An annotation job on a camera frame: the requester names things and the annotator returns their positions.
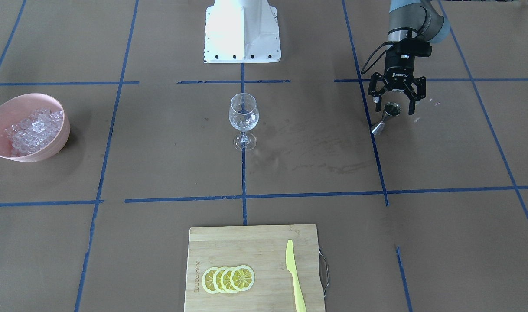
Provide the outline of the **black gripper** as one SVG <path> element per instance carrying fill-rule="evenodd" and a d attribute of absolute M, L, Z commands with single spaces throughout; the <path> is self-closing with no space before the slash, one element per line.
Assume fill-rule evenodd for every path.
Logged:
<path fill-rule="evenodd" d="M 415 57 L 397 55 L 395 48 L 388 48 L 385 53 L 384 73 L 371 75 L 368 95 L 375 104 L 381 104 L 387 91 L 403 92 L 409 98 L 408 114 L 413 115 L 416 104 L 427 96 L 427 78 L 414 77 Z"/>

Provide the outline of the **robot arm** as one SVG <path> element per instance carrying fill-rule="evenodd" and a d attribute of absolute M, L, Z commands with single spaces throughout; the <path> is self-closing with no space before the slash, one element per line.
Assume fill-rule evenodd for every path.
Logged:
<path fill-rule="evenodd" d="M 417 57 L 432 55 L 432 44 L 444 40 L 450 33 L 450 22 L 440 15 L 430 0 L 393 0 L 389 10 L 387 41 L 381 56 L 385 57 L 383 73 L 370 77 L 367 94 L 382 109 L 382 97 L 387 91 L 404 93 L 409 99 L 408 113 L 413 115 L 418 101 L 427 96 L 427 78 L 414 76 Z"/>

